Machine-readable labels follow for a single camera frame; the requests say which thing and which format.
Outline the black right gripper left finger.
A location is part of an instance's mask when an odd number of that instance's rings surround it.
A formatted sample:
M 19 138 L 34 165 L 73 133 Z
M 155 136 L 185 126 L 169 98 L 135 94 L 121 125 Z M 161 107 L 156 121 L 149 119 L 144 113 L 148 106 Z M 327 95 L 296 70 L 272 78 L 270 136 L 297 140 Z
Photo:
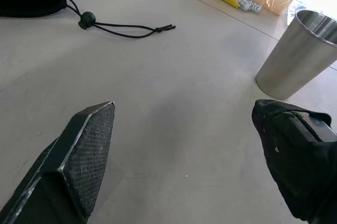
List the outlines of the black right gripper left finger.
M 1 223 L 87 223 L 102 185 L 115 117 L 106 101 L 75 114 L 1 210 Z

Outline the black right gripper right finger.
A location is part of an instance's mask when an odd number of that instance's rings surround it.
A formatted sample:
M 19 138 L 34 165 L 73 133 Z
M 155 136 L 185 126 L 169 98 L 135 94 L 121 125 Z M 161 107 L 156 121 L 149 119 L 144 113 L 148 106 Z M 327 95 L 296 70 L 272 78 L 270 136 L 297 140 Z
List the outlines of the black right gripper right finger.
M 336 223 L 336 132 L 331 116 L 258 99 L 252 122 L 291 214 L 307 223 Z

